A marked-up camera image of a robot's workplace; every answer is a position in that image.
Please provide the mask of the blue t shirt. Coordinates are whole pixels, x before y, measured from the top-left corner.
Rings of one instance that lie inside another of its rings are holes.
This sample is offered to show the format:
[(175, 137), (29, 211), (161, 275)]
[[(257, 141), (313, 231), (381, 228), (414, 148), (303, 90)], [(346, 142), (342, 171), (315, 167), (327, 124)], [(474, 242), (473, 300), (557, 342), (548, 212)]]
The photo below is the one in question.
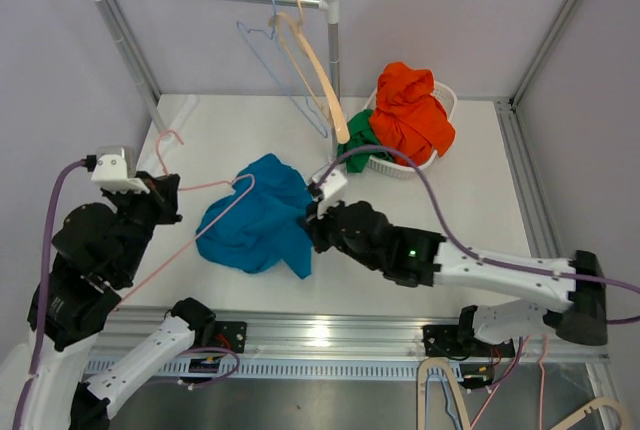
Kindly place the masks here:
[(232, 188), (201, 219), (200, 256), (248, 274), (284, 263), (298, 278), (309, 277), (312, 244), (298, 219), (311, 195), (300, 173), (269, 153), (241, 170)]

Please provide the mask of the pink plastic hanger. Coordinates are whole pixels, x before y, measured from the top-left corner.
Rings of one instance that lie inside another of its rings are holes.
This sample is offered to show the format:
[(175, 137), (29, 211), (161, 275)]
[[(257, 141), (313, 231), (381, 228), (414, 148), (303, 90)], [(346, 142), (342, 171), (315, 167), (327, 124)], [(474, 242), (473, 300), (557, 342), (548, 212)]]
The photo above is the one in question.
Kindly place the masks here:
[(165, 261), (158, 265), (153, 271), (146, 275), (142, 280), (134, 285), (134, 287), (128, 291), (123, 297), (120, 303), (115, 307), (113, 313), (119, 313), (125, 309), (126, 304), (141, 290), (147, 287), (158, 275), (163, 273), (166, 268), (172, 265), (177, 259), (188, 252), (189, 248), (194, 246), (196, 242), (208, 231), (211, 227), (217, 224), (224, 216), (226, 216), (231, 209), (238, 205), (248, 194), (252, 192), (255, 187), (256, 179), (252, 173), (241, 175), (239, 177), (232, 178), (231, 180), (220, 180), (202, 183), (199, 185), (192, 185), (178, 188), (178, 197), (180, 203), (190, 204), (193, 201), (198, 203), (203, 210), (204, 196), (199, 195), (199, 192), (206, 192), (208, 196), (223, 197), (224, 194), (221, 190), (222, 187), (226, 190), (226, 195), (234, 189), (233, 185), (239, 182), (247, 182), (248, 187), (236, 196), (231, 203), (229, 203), (221, 212), (218, 217), (215, 217), (210, 224), (207, 224), (203, 230), (195, 231), (190, 235), (188, 240), (185, 240), (182, 245), (176, 249), (176, 251), (169, 256)]

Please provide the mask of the orange t shirt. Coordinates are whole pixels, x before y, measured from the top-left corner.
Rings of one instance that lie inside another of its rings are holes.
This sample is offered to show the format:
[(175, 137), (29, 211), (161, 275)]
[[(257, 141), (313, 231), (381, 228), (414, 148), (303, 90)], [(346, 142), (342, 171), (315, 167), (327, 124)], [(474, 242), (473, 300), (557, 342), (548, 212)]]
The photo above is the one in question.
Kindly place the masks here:
[(418, 165), (433, 154), (444, 156), (456, 136), (434, 90), (431, 70), (390, 63), (378, 77), (376, 106), (369, 118), (381, 145), (406, 154)]

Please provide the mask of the beige plastic hanger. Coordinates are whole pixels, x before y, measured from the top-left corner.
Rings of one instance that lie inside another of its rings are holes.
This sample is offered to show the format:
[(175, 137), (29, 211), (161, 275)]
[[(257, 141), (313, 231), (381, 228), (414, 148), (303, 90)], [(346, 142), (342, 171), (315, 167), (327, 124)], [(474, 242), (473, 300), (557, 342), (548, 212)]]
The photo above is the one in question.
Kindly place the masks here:
[[(320, 60), (314, 52), (313, 47), (307, 40), (304, 31), (304, 12), (302, 9), (302, 0), (294, 0), (298, 9), (298, 18), (292, 18), (288, 13), (277, 11), (270, 19), (270, 25), (275, 29), (281, 48), (293, 66), (294, 71), (300, 78), (304, 88), (307, 90), (316, 107), (321, 111), (322, 116), (329, 124), (330, 129), (336, 137), (338, 144), (346, 144), (350, 140), (350, 132), (344, 113), (339, 103), (339, 99), (333, 89), (330, 79), (326, 74)], [(321, 100), (313, 91), (310, 83), (307, 81), (304, 72), (294, 53), (288, 46), (284, 28), (288, 29), (289, 34), (298, 47), (299, 53), (304, 56), (313, 68), (313, 72), (321, 86), (324, 99)]]

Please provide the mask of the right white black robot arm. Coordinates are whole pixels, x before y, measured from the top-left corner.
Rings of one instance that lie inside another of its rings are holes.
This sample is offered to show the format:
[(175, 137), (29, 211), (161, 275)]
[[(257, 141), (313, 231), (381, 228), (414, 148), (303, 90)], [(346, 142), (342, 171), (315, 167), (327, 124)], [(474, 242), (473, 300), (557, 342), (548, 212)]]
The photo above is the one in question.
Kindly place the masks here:
[(440, 233), (393, 225), (364, 201), (339, 202), (324, 213), (310, 204), (298, 224), (316, 252), (334, 248), (397, 285), (451, 285), (509, 296), (505, 304), (461, 310), (455, 342), (466, 354), (547, 332), (584, 346), (608, 341), (606, 285), (592, 252), (579, 250), (569, 259), (475, 256)]

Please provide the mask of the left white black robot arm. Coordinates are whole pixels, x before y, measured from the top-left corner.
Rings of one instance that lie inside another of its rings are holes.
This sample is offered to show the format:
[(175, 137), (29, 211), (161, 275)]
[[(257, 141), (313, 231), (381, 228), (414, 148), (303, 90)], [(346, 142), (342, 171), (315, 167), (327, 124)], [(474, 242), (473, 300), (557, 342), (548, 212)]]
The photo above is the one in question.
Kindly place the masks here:
[(215, 339), (215, 314), (193, 298), (104, 374), (82, 378), (98, 334), (129, 288), (159, 225), (181, 221), (176, 174), (138, 173), (142, 191), (103, 194), (44, 236), (44, 275), (28, 314), (33, 358), (17, 401), (15, 429), (106, 429), (126, 401), (182, 352)]

